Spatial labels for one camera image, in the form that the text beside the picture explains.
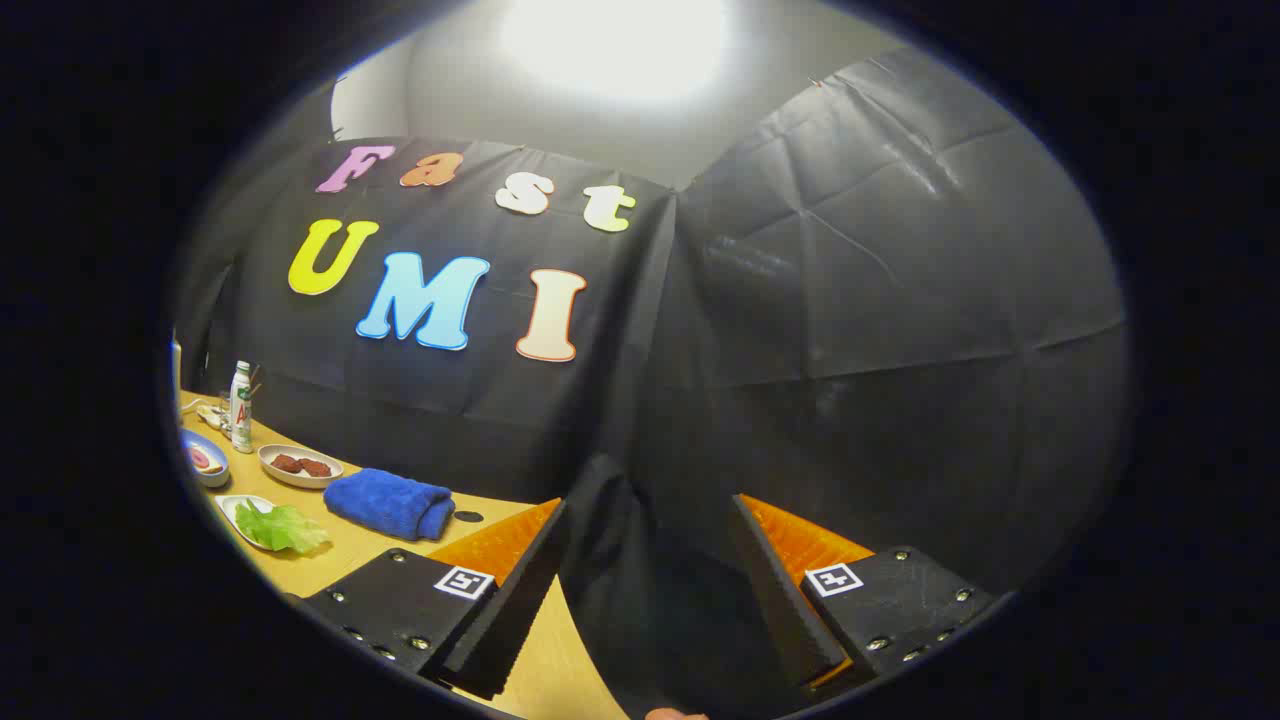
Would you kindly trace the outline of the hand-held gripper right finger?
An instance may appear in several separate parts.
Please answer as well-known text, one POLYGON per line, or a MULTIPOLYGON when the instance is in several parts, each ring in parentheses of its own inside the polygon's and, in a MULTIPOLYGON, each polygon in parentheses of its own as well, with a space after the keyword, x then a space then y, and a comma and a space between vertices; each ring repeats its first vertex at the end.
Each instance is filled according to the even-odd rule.
POLYGON ((800 691, 836 693, 914 667, 997 600, 915 547, 876 552, 744 493, 731 507, 742 569, 800 691))

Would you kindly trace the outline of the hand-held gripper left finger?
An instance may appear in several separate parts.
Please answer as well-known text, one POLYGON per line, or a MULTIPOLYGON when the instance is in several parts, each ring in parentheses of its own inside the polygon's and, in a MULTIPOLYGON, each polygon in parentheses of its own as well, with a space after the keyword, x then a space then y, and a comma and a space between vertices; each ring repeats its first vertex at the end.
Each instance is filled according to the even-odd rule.
POLYGON ((392 547, 298 607, 383 664, 492 700, 561 569, 568 516, 553 498, 429 556, 392 547))

